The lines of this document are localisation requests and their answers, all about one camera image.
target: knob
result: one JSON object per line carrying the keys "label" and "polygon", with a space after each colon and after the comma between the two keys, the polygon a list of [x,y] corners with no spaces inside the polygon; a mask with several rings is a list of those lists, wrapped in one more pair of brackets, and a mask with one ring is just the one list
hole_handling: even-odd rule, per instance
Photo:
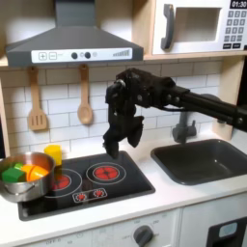
{"label": "knob", "polygon": [[138,228],[134,233],[134,239],[139,247],[144,247],[151,241],[153,232],[149,226],[142,226]]}
{"label": "knob", "polygon": [[91,58],[90,52],[86,52],[86,53],[85,53],[85,57],[86,57],[87,59],[90,59],[90,58]]}
{"label": "knob", "polygon": [[77,58],[78,58],[78,55],[77,55],[77,53],[73,52],[73,53],[71,54],[71,57],[72,57],[73,59],[77,59]]}

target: range hood vent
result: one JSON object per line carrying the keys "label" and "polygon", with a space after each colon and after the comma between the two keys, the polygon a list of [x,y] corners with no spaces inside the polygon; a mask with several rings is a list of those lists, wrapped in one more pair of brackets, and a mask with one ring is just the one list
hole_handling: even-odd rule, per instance
{"label": "range hood vent", "polygon": [[143,48],[96,28],[95,0],[55,0],[56,27],[7,46],[10,67],[143,60]]}

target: red burner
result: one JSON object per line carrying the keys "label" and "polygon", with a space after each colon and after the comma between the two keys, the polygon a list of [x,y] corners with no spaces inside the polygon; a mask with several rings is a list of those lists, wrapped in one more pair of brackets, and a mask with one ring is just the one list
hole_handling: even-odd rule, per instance
{"label": "red burner", "polygon": [[52,187],[53,191],[65,189],[69,186],[70,179],[67,176],[64,175],[55,175],[55,182]]}
{"label": "red burner", "polygon": [[111,166],[100,166],[94,170],[94,174],[101,180],[113,180],[119,176],[119,170]]}

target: sink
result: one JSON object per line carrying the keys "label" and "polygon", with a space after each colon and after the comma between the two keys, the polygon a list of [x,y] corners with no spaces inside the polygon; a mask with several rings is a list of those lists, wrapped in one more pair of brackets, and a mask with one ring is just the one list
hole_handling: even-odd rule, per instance
{"label": "sink", "polygon": [[247,174],[247,155],[217,139],[157,148],[151,157],[172,180],[184,185]]}

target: burner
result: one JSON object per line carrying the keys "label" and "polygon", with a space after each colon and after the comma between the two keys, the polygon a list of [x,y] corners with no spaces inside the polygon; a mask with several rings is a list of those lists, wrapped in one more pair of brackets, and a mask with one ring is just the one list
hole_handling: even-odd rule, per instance
{"label": "burner", "polygon": [[53,191],[58,191],[62,189],[66,189],[71,184],[71,178],[66,175],[56,174],[55,175],[55,182],[52,187]]}
{"label": "burner", "polygon": [[115,163],[105,162],[91,166],[87,171],[90,181],[97,184],[114,184],[122,181],[126,176],[125,169]]}
{"label": "burner", "polygon": [[99,180],[114,180],[120,175],[120,171],[112,166],[100,166],[93,171],[95,178]]}
{"label": "burner", "polygon": [[55,182],[53,190],[50,191],[46,198],[60,198],[66,197],[74,193],[82,185],[81,176],[70,169],[55,170]]}

